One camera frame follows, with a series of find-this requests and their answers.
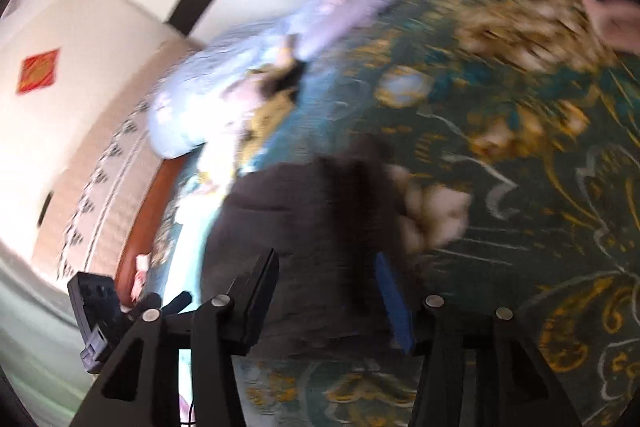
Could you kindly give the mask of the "wooden bed frame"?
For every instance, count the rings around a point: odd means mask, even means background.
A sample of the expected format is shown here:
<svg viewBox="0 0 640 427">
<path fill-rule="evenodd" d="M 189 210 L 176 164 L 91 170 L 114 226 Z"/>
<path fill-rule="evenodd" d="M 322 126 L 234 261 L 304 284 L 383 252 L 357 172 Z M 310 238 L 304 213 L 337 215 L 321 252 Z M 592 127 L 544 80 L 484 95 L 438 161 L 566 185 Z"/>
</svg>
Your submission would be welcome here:
<svg viewBox="0 0 640 427">
<path fill-rule="evenodd" d="M 163 160 L 143 199 L 134 224 L 127 237 L 115 272 L 115 289 L 120 303 L 128 308 L 134 305 L 131 291 L 137 273 L 136 259 L 152 251 L 153 241 L 160 229 L 165 209 L 174 194 L 178 176 L 190 154 Z"/>
</svg>

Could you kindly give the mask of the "red fu wall decoration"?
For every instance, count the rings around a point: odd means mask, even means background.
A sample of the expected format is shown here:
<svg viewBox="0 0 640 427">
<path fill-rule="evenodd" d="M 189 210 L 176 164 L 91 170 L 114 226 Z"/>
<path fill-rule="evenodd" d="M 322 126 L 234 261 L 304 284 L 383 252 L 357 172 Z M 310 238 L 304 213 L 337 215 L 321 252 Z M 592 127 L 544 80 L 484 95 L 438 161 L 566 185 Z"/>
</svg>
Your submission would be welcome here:
<svg viewBox="0 0 640 427">
<path fill-rule="evenodd" d="M 55 83 L 55 69 L 59 49 L 26 57 L 22 63 L 16 87 L 18 95 L 51 87 Z"/>
</svg>

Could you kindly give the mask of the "teal floral bed blanket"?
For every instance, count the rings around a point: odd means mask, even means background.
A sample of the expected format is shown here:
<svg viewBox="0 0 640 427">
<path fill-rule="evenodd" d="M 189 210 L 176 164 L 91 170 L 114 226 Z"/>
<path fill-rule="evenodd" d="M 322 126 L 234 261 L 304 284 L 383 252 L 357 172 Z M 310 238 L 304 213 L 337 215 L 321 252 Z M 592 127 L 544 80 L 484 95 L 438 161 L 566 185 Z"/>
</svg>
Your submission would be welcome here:
<svg viewBox="0 0 640 427">
<path fill-rule="evenodd" d="M 372 134 L 392 151 L 414 295 L 510 309 L 577 426 L 639 421 L 639 54 L 582 0 L 397 0 L 303 63 L 292 112 L 222 190 L 196 181 L 180 251 L 241 176 Z M 200 293 L 198 301 L 206 303 Z M 410 426 L 422 360 L 233 361 L 250 426 Z"/>
</svg>

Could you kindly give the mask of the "pink cloth at headboard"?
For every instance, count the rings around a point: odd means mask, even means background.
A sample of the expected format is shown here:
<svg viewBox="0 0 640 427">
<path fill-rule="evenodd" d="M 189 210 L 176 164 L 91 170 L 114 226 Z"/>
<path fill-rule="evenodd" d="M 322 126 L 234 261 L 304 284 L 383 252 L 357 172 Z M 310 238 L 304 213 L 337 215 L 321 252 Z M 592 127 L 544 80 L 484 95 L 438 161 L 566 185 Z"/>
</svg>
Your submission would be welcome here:
<svg viewBox="0 0 640 427">
<path fill-rule="evenodd" d="M 137 255 L 136 269 L 134 270 L 134 280 L 130 289 L 130 298 L 132 303 L 137 303 L 143 293 L 146 277 L 150 269 L 150 256 Z"/>
</svg>

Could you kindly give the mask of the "dark grey sweatpants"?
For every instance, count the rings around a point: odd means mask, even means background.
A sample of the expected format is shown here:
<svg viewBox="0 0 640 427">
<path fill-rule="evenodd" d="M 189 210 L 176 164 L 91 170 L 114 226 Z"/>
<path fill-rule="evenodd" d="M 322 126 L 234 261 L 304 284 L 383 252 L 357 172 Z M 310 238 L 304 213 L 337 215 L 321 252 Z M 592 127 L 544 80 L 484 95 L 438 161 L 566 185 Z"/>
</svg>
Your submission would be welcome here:
<svg viewBox="0 0 640 427">
<path fill-rule="evenodd" d="M 365 134 L 332 155 L 241 176 L 206 239 L 203 299 L 228 289 L 264 251 L 280 259 L 254 360 L 393 360 L 374 276 L 378 253 L 400 256 L 390 147 Z"/>
</svg>

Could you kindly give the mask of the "beige quilted headboard cover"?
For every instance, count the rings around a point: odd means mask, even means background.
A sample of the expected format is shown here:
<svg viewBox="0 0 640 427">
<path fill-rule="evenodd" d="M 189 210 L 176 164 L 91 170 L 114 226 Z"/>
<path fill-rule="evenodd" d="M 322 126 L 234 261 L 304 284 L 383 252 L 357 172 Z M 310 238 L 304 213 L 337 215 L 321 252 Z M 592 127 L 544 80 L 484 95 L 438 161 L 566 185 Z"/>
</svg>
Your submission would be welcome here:
<svg viewBox="0 0 640 427">
<path fill-rule="evenodd" d="M 197 49 L 186 39 L 164 43 L 99 113 L 54 184 L 32 255 L 40 277 L 62 287 L 78 271 L 116 273 L 162 163 L 146 129 L 151 95 Z"/>
</svg>

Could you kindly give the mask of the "pink folded blanket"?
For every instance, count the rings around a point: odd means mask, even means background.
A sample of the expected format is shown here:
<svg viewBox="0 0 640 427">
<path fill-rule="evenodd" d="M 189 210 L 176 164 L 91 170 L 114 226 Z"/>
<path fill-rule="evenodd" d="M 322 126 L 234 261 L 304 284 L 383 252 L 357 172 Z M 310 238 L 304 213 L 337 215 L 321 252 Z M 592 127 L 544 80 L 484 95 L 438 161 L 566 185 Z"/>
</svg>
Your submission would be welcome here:
<svg viewBox="0 0 640 427">
<path fill-rule="evenodd" d="M 590 24 L 610 48 L 639 54 L 639 5 L 630 0 L 582 0 Z"/>
</svg>

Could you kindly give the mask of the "light blue floral duvet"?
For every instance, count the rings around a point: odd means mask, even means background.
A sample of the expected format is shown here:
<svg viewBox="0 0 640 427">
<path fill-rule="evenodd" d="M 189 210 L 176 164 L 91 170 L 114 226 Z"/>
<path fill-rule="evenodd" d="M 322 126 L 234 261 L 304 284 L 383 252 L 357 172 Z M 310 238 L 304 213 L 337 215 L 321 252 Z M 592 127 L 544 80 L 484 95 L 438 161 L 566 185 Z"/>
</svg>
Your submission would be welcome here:
<svg viewBox="0 0 640 427">
<path fill-rule="evenodd" d="M 309 0 L 291 14 L 232 28 L 168 72 L 150 100 L 152 149 L 175 158 L 206 142 L 237 109 L 224 96 L 255 69 L 308 62 L 397 0 Z"/>
</svg>

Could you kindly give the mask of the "beige fluffy sweater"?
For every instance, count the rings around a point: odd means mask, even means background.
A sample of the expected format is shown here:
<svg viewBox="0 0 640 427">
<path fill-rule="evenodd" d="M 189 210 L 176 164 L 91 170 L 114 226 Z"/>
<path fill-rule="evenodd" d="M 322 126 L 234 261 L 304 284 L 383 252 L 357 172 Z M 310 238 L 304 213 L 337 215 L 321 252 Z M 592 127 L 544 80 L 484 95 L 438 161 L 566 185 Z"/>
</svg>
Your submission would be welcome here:
<svg viewBox="0 0 640 427">
<path fill-rule="evenodd" d="M 295 56 L 298 35 L 289 34 L 272 60 L 248 70 L 215 105 L 213 127 L 198 158 L 198 181 L 209 190 L 231 184 L 294 108 L 303 66 Z"/>
</svg>

